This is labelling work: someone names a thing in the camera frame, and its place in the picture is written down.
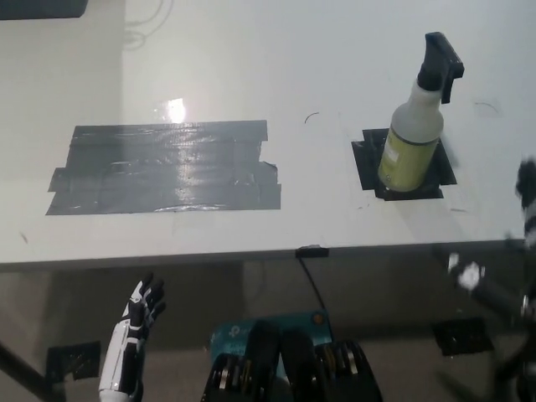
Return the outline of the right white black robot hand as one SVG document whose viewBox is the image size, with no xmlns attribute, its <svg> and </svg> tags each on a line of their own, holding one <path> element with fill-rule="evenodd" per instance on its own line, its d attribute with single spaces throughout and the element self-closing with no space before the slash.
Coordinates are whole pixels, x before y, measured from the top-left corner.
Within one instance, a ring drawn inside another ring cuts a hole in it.
<svg viewBox="0 0 536 402">
<path fill-rule="evenodd" d="M 521 161 L 518 168 L 516 193 L 523 211 L 524 238 L 521 245 L 507 238 L 506 244 L 523 257 L 523 265 L 535 268 L 535 159 Z M 521 295 L 509 292 L 493 280 L 484 265 L 435 247 L 433 256 L 445 267 L 454 286 L 463 290 L 473 300 L 513 322 L 532 327 L 535 324 L 535 280 L 531 280 Z"/>
</svg>

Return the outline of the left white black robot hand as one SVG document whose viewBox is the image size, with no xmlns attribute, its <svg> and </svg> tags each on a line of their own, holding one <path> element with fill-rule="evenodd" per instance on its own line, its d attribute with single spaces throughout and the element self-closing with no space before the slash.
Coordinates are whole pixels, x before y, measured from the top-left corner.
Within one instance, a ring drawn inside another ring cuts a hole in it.
<svg viewBox="0 0 536 402">
<path fill-rule="evenodd" d="M 150 331 L 165 310 L 164 282 L 152 273 L 139 281 L 115 325 L 99 383 L 99 399 L 140 401 L 145 351 Z"/>
</svg>

